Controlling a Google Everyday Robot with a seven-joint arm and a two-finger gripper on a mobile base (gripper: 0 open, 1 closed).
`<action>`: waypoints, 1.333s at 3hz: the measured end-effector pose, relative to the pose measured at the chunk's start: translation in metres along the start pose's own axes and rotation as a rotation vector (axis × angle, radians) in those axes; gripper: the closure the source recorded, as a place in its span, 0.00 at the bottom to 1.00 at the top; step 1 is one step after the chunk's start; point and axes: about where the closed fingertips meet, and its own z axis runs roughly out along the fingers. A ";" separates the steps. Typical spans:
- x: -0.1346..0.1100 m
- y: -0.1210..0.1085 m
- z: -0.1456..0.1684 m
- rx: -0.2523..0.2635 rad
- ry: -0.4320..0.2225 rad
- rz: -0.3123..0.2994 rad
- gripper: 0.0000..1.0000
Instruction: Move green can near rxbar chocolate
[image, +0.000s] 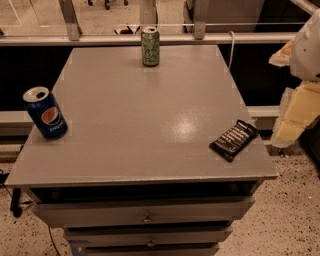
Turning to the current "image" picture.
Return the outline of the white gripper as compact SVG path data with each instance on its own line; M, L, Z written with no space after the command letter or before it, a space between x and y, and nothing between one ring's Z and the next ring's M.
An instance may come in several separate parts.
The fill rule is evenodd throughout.
M293 76L308 80L295 89L286 88L281 97L280 113L270 142L277 148L286 148L320 116L320 9L297 32L294 40L270 57L269 63L277 67L290 65Z

